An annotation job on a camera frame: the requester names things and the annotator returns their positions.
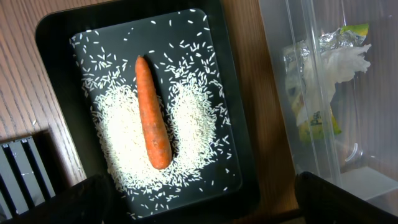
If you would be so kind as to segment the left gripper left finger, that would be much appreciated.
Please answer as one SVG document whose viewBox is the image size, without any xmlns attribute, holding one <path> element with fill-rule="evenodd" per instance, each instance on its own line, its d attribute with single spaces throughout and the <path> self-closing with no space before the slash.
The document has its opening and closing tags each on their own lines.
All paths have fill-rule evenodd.
<svg viewBox="0 0 398 224">
<path fill-rule="evenodd" d="M 109 215 L 112 203 L 110 177 L 96 174 L 6 223 L 100 224 Z"/>
</svg>

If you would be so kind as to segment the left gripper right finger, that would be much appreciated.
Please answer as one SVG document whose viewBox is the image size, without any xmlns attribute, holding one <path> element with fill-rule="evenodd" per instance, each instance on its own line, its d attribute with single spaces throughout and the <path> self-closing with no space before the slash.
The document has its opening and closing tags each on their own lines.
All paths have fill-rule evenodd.
<svg viewBox="0 0 398 224">
<path fill-rule="evenodd" d="M 295 197 L 307 223 L 397 223 L 397 217 L 310 173 L 295 178 Z"/>
</svg>

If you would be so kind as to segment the orange carrot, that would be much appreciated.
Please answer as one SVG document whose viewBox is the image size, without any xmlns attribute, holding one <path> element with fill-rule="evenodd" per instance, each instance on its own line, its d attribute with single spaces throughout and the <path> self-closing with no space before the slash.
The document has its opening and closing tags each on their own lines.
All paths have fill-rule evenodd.
<svg viewBox="0 0 398 224">
<path fill-rule="evenodd" d="M 172 150 L 151 70 L 144 57 L 137 58 L 135 73 L 137 99 L 147 155 L 153 168 L 166 169 L 172 160 Z"/>
</svg>

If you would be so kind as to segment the white tissue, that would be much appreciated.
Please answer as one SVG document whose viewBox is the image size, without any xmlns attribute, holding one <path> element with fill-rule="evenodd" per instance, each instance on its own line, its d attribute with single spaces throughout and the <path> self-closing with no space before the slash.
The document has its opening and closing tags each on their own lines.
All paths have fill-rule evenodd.
<svg viewBox="0 0 398 224">
<path fill-rule="evenodd" d="M 364 54 L 371 48 L 370 44 L 362 47 L 340 47 L 328 50 L 321 54 L 323 68 L 325 69 L 325 88 L 328 101 L 333 99 L 336 93 L 335 84 L 352 80 L 356 72 L 366 72 L 371 63 L 364 59 Z M 296 117 L 296 125 L 300 126 L 308 116 L 320 110 L 319 89 L 315 83 L 315 72 L 312 68 L 312 61 L 306 59 L 304 63 L 303 78 L 305 81 L 305 97 L 307 109 L 301 108 Z"/>
</svg>

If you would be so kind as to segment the yellow foil snack wrapper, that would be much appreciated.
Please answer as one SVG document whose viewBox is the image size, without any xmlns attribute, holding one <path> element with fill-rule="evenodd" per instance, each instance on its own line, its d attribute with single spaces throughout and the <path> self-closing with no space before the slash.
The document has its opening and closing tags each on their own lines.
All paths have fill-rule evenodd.
<svg viewBox="0 0 398 224">
<path fill-rule="evenodd" d="M 360 24 L 355 26 L 343 26 L 334 32 L 326 33 L 320 36 L 321 54 L 340 47 L 362 47 L 368 34 L 369 25 Z M 297 42 L 283 49 L 283 59 L 285 63 L 285 92 L 295 119 L 301 108 L 307 109 L 307 99 L 305 97 L 305 81 L 303 78 L 304 63 L 310 59 L 310 50 L 306 41 Z M 310 144 L 311 139 L 321 139 L 323 135 L 322 118 L 320 110 L 297 126 L 300 141 L 304 144 Z"/>
</svg>

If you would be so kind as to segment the pile of white rice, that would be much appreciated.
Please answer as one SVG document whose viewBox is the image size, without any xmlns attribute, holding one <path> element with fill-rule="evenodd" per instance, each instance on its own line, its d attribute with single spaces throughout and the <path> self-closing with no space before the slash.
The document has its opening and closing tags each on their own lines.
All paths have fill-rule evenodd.
<svg viewBox="0 0 398 224">
<path fill-rule="evenodd" d="M 207 14 L 187 9 L 73 34 L 107 171 L 133 219 L 230 193 L 241 185 L 231 123 Z M 152 167 L 137 99 L 136 58 L 152 69 L 172 148 Z"/>
</svg>

